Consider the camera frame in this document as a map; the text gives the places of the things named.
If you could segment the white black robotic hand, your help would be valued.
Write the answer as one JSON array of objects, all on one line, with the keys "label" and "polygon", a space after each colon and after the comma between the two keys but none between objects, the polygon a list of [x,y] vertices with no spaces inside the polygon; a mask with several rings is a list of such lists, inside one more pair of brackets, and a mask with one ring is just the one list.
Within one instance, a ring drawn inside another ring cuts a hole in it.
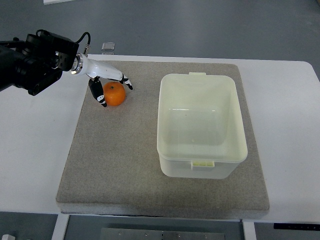
[{"label": "white black robotic hand", "polygon": [[118,69],[108,63],[89,59],[84,53],[78,53],[70,70],[73,75],[87,75],[89,77],[88,86],[92,96],[103,107],[107,107],[104,90],[100,78],[118,81],[133,90],[131,81]]}]

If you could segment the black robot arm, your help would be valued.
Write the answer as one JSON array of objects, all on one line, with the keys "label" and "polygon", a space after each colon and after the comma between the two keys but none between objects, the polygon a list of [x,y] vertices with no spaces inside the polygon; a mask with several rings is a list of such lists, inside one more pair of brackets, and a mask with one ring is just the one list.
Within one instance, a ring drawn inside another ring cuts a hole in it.
[{"label": "black robot arm", "polygon": [[79,41],[39,29],[26,40],[0,42],[0,90],[11,86],[35,96],[72,69]]}]

